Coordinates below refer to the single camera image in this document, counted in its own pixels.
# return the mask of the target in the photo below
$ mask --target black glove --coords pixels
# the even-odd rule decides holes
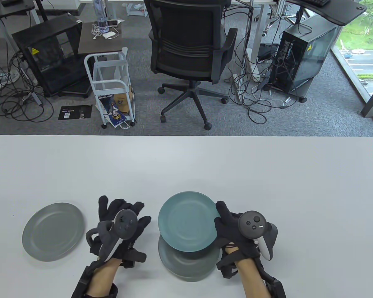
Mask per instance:
[[[99,220],[113,220],[116,214],[123,209],[130,209],[134,211],[134,213],[138,216],[141,209],[144,207],[144,203],[137,202],[135,204],[127,203],[123,199],[116,199],[111,202],[111,204],[108,206],[108,198],[107,196],[102,196],[98,200],[98,214],[99,214]],[[121,266],[125,268],[131,268],[134,267],[134,262],[140,261],[144,262],[146,259],[146,254],[141,253],[133,248],[133,245],[137,238],[142,234],[145,227],[148,226],[148,224],[151,222],[150,216],[144,216],[141,217],[138,220],[138,226],[137,230],[134,233],[134,235],[128,239],[123,240],[123,242],[119,245],[119,247],[116,249],[112,257],[116,259],[123,260],[121,263]],[[99,236],[95,237],[93,240],[93,245],[90,249],[90,252],[92,254],[98,255],[99,250],[101,248],[102,242]]]
[[[215,228],[217,230],[216,243],[224,247],[230,242],[235,243],[239,250],[246,256],[259,257],[260,253],[257,250],[254,240],[248,239],[239,231],[238,220],[242,213],[231,213],[224,202],[218,201],[215,204],[220,217],[214,219]]]
[[[232,272],[232,269],[236,268],[236,261],[248,258],[259,258],[260,253],[257,250],[254,240],[246,238],[239,231],[238,220],[242,213],[231,213],[223,201],[218,201],[215,207],[220,217],[214,219],[215,228],[217,230],[217,238],[214,243],[217,247],[222,249],[222,257],[217,263],[217,268],[221,270],[225,278],[231,278],[237,273],[237,271]],[[227,254],[225,252],[227,246],[237,246],[239,250]]]

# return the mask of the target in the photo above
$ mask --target chair backrest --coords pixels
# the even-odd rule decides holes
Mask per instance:
[[[152,25],[153,72],[210,80],[213,50],[221,48],[226,0],[220,1],[144,0]]]

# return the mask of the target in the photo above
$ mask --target window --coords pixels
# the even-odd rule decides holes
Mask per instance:
[[[341,28],[333,52],[365,101],[373,94],[373,0],[367,11]]]

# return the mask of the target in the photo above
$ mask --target hand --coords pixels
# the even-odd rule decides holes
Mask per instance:
[[[225,247],[225,252],[228,254],[239,249],[246,258],[259,257],[260,253],[254,240],[246,238],[239,231],[238,220],[242,213],[231,213],[223,201],[218,201],[215,207],[220,215],[214,219],[217,243],[222,242],[224,245],[233,243],[234,247]]]
[[[99,215],[100,221],[113,220],[115,218],[116,214],[120,210],[123,210],[123,209],[130,209],[130,210],[134,211],[134,213],[138,216],[138,214],[140,213],[140,211],[144,207],[144,203],[137,202],[135,204],[131,204],[131,203],[127,203],[123,199],[113,200],[111,202],[111,204],[109,205],[109,207],[107,207],[108,206],[107,196],[100,197],[99,200],[98,200],[98,205],[99,205],[98,215]],[[113,256],[112,256],[113,258],[123,260],[122,265],[124,267],[133,267],[133,265],[134,265],[134,262],[132,260],[128,260],[128,257],[131,257],[131,255],[133,255],[133,254],[134,255],[135,254],[140,254],[140,255],[143,254],[143,253],[140,253],[140,252],[136,251],[133,248],[133,246],[134,246],[135,241],[142,234],[142,232],[144,231],[144,229],[148,226],[148,224],[150,222],[151,222],[151,217],[150,216],[141,217],[138,220],[137,230],[134,233],[134,235],[130,239],[124,240],[119,245],[119,247],[117,248],[115,253],[113,254]],[[90,249],[90,252],[95,254],[95,255],[98,255],[99,250],[101,248],[101,245],[102,245],[102,243],[101,243],[101,239],[99,238],[99,236],[95,237],[94,240],[93,240],[93,245]]]
[[[116,199],[111,202],[108,207],[108,197],[101,196],[98,199],[98,216],[99,221],[104,220],[114,220],[116,214],[123,209],[130,209],[133,210],[135,214],[140,213],[141,209],[144,207],[144,203],[137,202],[134,205],[127,203],[123,199]]]

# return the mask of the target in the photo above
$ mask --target chair wheel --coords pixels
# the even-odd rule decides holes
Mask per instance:
[[[205,124],[205,130],[210,130],[211,127],[212,127],[212,125],[211,125],[209,122],[207,122],[207,123]]]

